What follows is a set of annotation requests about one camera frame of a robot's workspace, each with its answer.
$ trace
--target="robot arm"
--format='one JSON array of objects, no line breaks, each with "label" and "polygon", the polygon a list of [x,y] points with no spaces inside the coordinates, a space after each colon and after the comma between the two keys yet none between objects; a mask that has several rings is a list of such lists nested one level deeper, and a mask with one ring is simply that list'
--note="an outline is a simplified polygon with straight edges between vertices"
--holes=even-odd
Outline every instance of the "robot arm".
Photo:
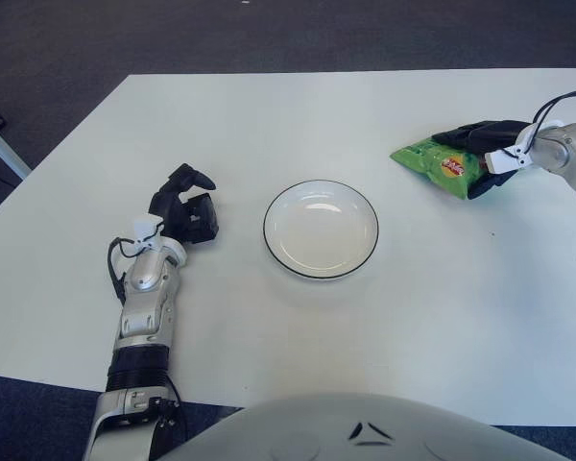
[{"label": "robot arm", "polygon": [[561,176],[576,191],[576,123],[534,123],[518,135],[514,146],[487,153],[485,159],[495,174],[535,164]]},{"label": "robot arm", "polygon": [[[156,459],[179,442],[174,432],[180,398],[167,372],[179,268],[186,260],[182,244],[213,239],[218,231],[208,194],[181,202],[179,194],[193,185],[215,189],[208,177],[184,164],[154,195],[149,213],[134,221],[135,239],[118,237],[109,245],[109,274],[123,308],[84,460]],[[123,257],[134,259],[121,278],[112,262],[118,247]],[[177,400],[170,399],[169,385]]]}]

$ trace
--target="plate rim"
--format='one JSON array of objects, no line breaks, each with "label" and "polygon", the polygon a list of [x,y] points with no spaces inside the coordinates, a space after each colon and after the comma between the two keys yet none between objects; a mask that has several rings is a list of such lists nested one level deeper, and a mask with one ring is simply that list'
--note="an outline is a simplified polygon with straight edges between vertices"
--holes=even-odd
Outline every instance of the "plate rim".
[{"label": "plate rim", "polygon": [[[338,274],[336,276],[326,276],[326,277],[320,277],[320,276],[310,276],[307,274],[304,274],[303,272],[299,272],[295,269],[293,269],[292,267],[288,266],[287,264],[284,264],[283,261],[281,261],[276,254],[274,253],[274,251],[271,249],[271,246],[269,245],[269,240],[267,239],[267,232],[266,232],[266,224],[267,224],[267,216],[269,215],[269,210],[271,209],[271,207],[273,206],[273,204],[277,201],[277,199],[283,195],[285,192],[287,192],[288,190],[292,189],[293,187],[297,187],[298,185],[301,184],[305,184],[306,182],[335,182],[336,184],[340,184],[343,185],[345,187],[347,187],[348,189],[352,189],[354,192],[356,192],[358,195],[360,195],[363,200],[365,200],[365,202],[367,202],[367,205],[369,205],[369,207],[372,209],[373,211],[373,218],[375,218],[375,241],[373,242],[373,246],[372,246],[372,250],[369,252],[369,254],[367,255],[367,257],[365,259],[363,259],[363,261],[356,267],[350,269],[349,271],[343,272],[341,274]],[[285,189],[283,189],[282,191],[280,191],[269,203],[269,205],[267,206],[267,210],[265,211],[265,216],[262,220],[262,236],[265,240],[265,245],[267,246],[267,250],[269,250],[269,253],[273,256],[273,258],[279,263],[281,264],[283,267],[285,267],[286,269],[288,269],[290,272],[297,274],[299,276],[308,278],[308,279],[316,279],[316,280],[328,280],[328,279],[338,279],[341,277],[344,277],[348,274],[351,274],[352,272],[354,272],[355,270],[357,270],[359,267],[361,267],[363,264],[365,264],[370,257],[372,257],[373,255],[373,251],[375,250],[375,247],[377,247],[377,239],[380,236],[380,223],[379,220],[377,219],[377,213],[375,212],[375,208],[373,207],[372,203],[367,199],[367,197],[365,197],[363,194],[361,194],[358,190],[356,190],[354,187],[349,186],[347,184],[345,184],[344,182],[339,182],[339,181],[334,181],[334,180],[321,180],[321,179],[317,179],[317,180],[305,180],[305,181],[301,181],[301,182],[297,182],[294,183],[288,187],[286,187]]]}]

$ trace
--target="white plate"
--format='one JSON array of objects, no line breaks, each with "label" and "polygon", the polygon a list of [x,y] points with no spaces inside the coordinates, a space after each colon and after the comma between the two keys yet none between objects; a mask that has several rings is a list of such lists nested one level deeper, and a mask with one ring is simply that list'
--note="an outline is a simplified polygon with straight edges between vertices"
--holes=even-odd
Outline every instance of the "white plate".
[{"label": "white plate", "polygon": [[281,192],[263,225],[282,265],[312,279],[334,279],[362,266],[377,243],[377,217],[359,192],[334,181],[308,181]]}]

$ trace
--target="floor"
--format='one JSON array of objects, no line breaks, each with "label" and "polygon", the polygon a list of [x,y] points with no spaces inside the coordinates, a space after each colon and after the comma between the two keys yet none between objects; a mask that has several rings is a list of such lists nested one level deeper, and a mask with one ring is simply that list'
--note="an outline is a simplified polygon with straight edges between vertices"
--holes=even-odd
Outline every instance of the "floor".
[{"label": "floor", "polygon": [[[576,67],[576,0],[0,0],[1,134],[33,168],[133,73],[479,67]],[[95,398],[0,378],[0,459],[79,459]],[[509,430],[576,459],[576,428]]]}]

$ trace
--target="chip bag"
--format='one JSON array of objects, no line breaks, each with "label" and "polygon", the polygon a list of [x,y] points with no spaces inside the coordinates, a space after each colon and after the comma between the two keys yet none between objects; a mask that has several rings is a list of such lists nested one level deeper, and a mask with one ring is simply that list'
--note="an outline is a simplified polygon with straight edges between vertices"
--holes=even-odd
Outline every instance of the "chip bag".
[{"label": "chip bag", "polygon": [[478,156],[444,146],[431,138],[399,149],[391,154],[391,158],[425,174],[432,182],[460,199],[466,199],[471,187],[488,174]]}]

